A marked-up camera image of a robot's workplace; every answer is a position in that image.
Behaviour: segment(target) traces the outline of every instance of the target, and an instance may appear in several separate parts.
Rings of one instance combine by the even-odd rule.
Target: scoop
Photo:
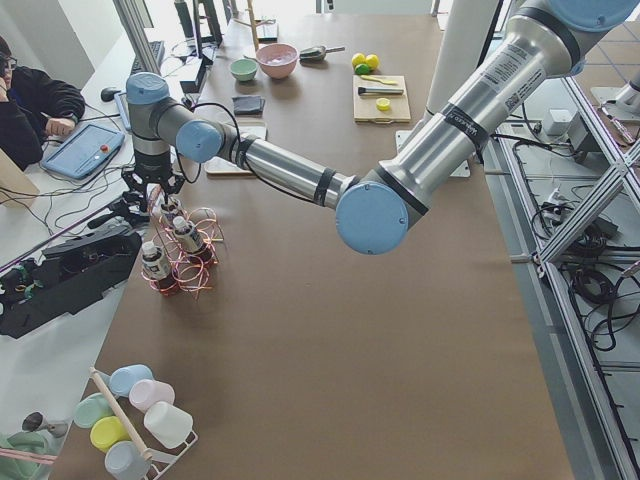
[[[324,45],[317,45],[315,47],[305,48],[300,51],[300,61],[301,62],[319,62],[324,60],[324,57],[327,56],[327,53],[333,52],[342,52],[345,50],[345,47],[333,47],[327,48]]]

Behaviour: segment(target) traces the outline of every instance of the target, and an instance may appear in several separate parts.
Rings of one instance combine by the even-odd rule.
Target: cup rack
[[[131,420],[129,420],[127,414],[124,412],[120,404],[118,404],[118,402],[116,401],[116,398],[111,393],[111,390],[109,390],[109,387],[103,379],[103,376],[105,376],[105,374],[99,370],[96,370],[94,367],[91,367],[89,369],[89,373],[91,379],[93,380],[93,383],[95,383],[100,393],[102,393],[104,398],[109,403],[111,410],[113,410],[113,414],[118,417],[118,420],[120,420],[120,422],[124,426],[125,430],[129,434],[129,437],[131,437],[131,441],[138,449],[140,456],[144,460],[151,460],[152,463],[151,467],[149,468],[149,472],[147,473],[147,475],[142,477],[144,480],[156,480],[162,477],[167,472],[167,470],[169,470],[180,458],[182,458],[182,456],[198,441],[198,435],[194,430],[191,430],[190,435],[185,439],[182,447],[178,447],[181,448],[180,453],[178,454],[174,455],[148,447],[136,430],[136,427],[133,425],[133,423],[131,423]]]

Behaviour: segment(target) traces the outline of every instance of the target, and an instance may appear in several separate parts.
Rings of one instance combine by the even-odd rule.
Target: lime
[[[376,108],[381,112],[391,110],[391,100],[388,98],[379,98],[376,100]]]
[[[369,75],[371,73],[371,69],[366,63],[360,63],[356,65],[355,72],[356,75]]]
[[[371,70],[375,70],[380,65],[380,59],[377,55],[372,53],[371,55],[366,56],[365,63],[369,65]]]
[[[355,68],[357,65],[361,63],[366,63],[367,57],[364,56],[364,53],[356,53],[353,57],[351,57],[351,65]]]

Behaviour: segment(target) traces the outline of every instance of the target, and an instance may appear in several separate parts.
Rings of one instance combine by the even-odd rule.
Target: blue joint cap
[[[548,0],[562,23],[584,32],[606,32],[624,22],[638,0]]]
[[[336,227],[355,251],[379,255],[396,248],[409,229],[404,201],[386,185],[362,182],[340,198]]]
[[[586,64],[587,64],[587,61],[584,58],[582,58],[578,63],[576,63],[573,66],[573,68],[569,72],[569,76],[573,77],[574,75],[578,75],[579,73],[582,73]]]
[[[127,79],[127,102],[133,105],[151,105],[168,98],[169,85],[160,76],[140,72]]]
[[[196,163],[204,163],[215,157],[222,143],[222,134],[204,120],[188,121],[176,135],[178,152]]]

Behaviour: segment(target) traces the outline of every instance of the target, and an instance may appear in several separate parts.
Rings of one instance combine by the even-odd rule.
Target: black hoodie
[[[76,122],[84,114],[80,90],[41,70],[16,68],[8,94],[9,101],[0,102],[0,148],[22,170],[42,159],[47,138],[47,118],[42,113]]]

